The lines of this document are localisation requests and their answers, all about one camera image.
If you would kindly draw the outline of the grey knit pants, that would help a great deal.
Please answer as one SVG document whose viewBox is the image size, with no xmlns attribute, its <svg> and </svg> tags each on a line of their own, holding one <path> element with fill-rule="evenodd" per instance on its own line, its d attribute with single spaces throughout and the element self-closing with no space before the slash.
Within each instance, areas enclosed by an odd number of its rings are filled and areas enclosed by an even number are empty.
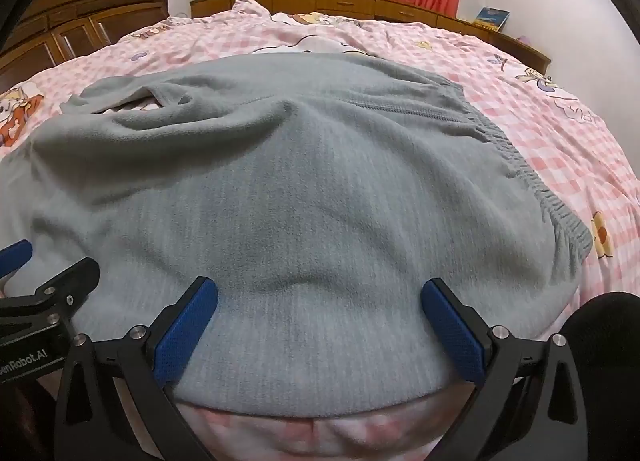
<svg viewBox="0 0 640 461">
<path fill-rule="evenodd" d="M 445 77 L 362 54 L 249 54 L 106 78 L 1 162 L 25 294 L 90 256 L 75 316 L 119 337 L 198 276 L 219 305 L 176 386 L 198 407 L 319 418 L 431 395 L 454 369 L 421 311 L 440 278 L 540 337 L 589 228 Z"/>
</svg>

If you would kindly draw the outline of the pink checkered cartoon bedsheet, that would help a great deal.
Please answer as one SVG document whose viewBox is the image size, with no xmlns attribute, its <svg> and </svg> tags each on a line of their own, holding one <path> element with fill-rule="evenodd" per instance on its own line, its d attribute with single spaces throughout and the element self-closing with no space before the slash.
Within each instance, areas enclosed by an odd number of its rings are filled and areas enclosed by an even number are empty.
<svg viewBox="0 0 640 461">
<path fill-rule="evenodd" d="M 2 88 L 21 117 L 17 146 L 58 116 L 75 92 L 112 75 L 167 71 L 255 49 L 355 49 L 432 71 L 461 85 L 544 183 L 590 229 L 592 249 L 568 302 L 576 311 L 608 292 L 639 290 L 639 181 L 601 117 L 577 97 L 475 35 L 431 23 L 360 20 L 310 6 L 284 13 L 264 0 L 223 12 L 171 17 L 112 46 Z"/>
</svg>

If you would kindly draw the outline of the dark wooden headboard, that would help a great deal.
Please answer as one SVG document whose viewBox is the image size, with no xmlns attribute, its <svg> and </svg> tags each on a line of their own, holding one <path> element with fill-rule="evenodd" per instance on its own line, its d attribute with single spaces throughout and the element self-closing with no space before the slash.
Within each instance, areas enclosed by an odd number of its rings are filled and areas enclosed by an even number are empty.
<svg viewBox="0 0 640 461">
<path fill-rule="evenodd" d="M 168 0 L 34 0 L 1 49 L 1 89 L 168 18 Z"/>
</svg>

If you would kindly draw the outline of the blue book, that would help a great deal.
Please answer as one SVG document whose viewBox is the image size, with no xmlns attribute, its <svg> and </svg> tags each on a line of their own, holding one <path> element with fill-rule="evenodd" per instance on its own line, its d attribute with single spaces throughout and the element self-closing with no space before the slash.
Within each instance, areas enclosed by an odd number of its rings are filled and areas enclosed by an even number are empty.
<svg viewBox="0 0 640 461">
<path fill-rule="evenodd" d="M 485 30 L 500 32 L 506 20 L 509 19 L 510 12 L 498 8 L 483 7 L 473 20 L 473 24 Z"/>
</svg>

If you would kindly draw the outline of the low wooden cabinet row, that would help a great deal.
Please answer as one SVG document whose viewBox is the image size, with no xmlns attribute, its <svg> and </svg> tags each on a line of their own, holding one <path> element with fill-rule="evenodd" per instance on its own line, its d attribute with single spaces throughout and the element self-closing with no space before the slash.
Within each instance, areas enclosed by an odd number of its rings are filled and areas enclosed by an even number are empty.
<svg viewBox="0 0 640 461">
<path fill-rule="evenodd" d="M 539 50 L 509 35 L 481 28 L 473 23 L 445 16 L 433 10 L 393 0 L 256 0 L 271 13 L 321 12 L 331 16 L 388 22 L 421 22 L 432 28 L 475 36 L 510 54 L 541 74 L 546 74 L 551 59 Z"/>
</svg>

